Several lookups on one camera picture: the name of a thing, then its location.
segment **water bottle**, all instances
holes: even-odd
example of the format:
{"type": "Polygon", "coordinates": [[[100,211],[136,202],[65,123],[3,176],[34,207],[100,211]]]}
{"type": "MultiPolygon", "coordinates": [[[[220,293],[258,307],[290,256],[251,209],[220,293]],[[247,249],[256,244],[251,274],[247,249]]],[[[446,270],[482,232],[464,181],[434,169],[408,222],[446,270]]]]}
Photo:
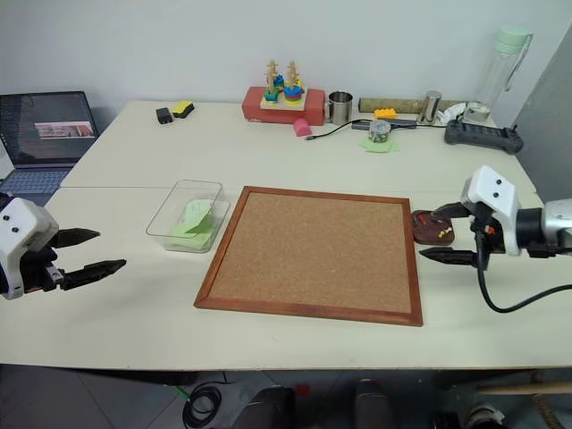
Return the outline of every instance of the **water bottle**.
{"type": "Polygon", "coordinates": [[[492,58],[473,101],[467,103],[463,122],[486,122],[501,92],[509,91],[520,64],[525,59],[533,33],[513,27],[500,29],[492,58]]]}

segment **green bottle cap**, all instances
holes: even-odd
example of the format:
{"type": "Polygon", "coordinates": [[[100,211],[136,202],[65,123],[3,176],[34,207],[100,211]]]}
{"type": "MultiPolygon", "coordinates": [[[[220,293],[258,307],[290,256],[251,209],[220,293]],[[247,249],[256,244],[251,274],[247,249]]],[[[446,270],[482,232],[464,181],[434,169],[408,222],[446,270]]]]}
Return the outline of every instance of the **green bottle cap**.
{"type": "Polygon", "coordinates": [[[518,27],[501,27],[494,40],[494,50],[503,54],[518,54],[533,33],[518,27]]]}

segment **wooden frame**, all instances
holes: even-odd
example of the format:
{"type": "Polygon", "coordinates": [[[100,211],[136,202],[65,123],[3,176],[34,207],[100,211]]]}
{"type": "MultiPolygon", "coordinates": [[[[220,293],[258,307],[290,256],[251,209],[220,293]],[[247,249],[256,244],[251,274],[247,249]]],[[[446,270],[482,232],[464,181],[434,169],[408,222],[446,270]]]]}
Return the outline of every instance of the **wooden frame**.
{"type": "Polygon", "coordinates": [[[203,281],[200,291],[195,300],[195,307],[210,309],[225,309],[233,311],[248,311],[254,313],[267,313],[277,315],[301,315],[312,317],[326,317],[349,319],[356,321],[377,322],[386,324],[406,324],[421,326],[423,325],[423,317],[421,312],[421,301],[419,296],[419,286],[416,270],[415,248],[413,243],[413,232],[410,220],[409,200],[406,198],[385,198],[385,197],[369,197],[362,195],[336,194],[327,192],[314,192],[292,189],[273,189],[244,187],[240,195],[239,201],[234,209],[231,220],[229,221],[226,232],[219,248],[214,255],[206,277],[203,281]],[[227,250],[231,245],[231,241],[239,226],[240,218],[248,202],[248,197],[252,193],[273,194],[280,196],[293,196],[304,198],[326,198],[333,200],[350,200],[365,201],[376,203],[389,203],[401,205],[403,234],[405,240],[405,258],[407,264],[408,278],[408,296],[409,307],[408,312],[385,311],[375,309],[364,309],[355,307],[342,306],[323,306],[316,304],[303,304],[292,302],[276,302],[266,300],[251,299],[226,299],[211,296],[211,291],[215,285],[217,274],[223,264],[227,250]]]}

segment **red box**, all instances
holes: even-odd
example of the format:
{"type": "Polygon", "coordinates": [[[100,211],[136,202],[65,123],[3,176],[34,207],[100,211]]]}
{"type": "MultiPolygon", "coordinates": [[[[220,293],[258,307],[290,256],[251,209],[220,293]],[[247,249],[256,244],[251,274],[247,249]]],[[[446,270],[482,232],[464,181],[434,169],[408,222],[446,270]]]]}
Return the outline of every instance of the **red box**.
{"type": "Polygon", "coordinates": [[[265,87],[250,87],[242,101],[242,113],[247,121],[294,123],[304,118],[310,125],[324,125],[325,93],[320,89],[307,89],[306,105],[303,111],[269,110],[260,108],[265,87]]]}

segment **laptop keyboard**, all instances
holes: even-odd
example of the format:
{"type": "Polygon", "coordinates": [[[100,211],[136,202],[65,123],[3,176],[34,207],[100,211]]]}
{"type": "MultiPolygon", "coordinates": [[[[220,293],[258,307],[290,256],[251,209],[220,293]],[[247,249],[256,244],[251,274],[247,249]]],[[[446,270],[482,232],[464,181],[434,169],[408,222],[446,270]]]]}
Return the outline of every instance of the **laptop keyboard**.
{"type": "Polygon", "coordinates": [[[11,194],[53,194],[68,172],[13,172],[0,191],[11,194]]]}

